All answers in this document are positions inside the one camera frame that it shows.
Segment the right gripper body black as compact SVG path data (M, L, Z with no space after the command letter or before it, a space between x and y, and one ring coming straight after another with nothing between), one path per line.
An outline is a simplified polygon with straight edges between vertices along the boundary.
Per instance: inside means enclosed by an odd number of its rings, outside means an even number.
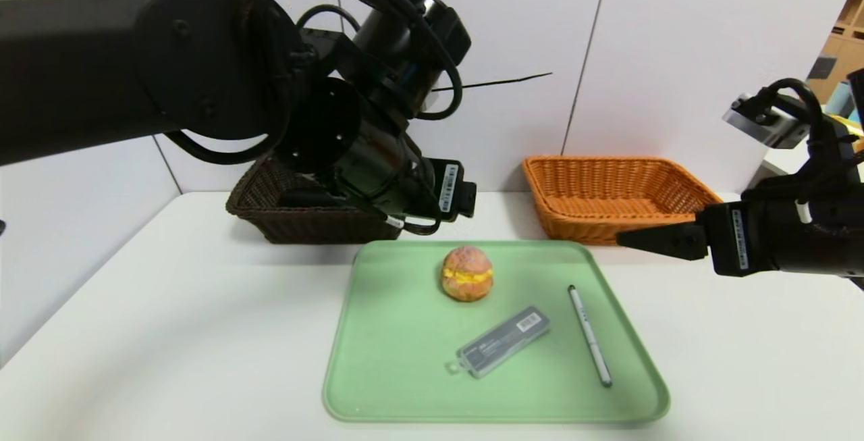
M838 194L742 200L710 206L705 229L713 268L726 277L767 271L862 277L862 186Z

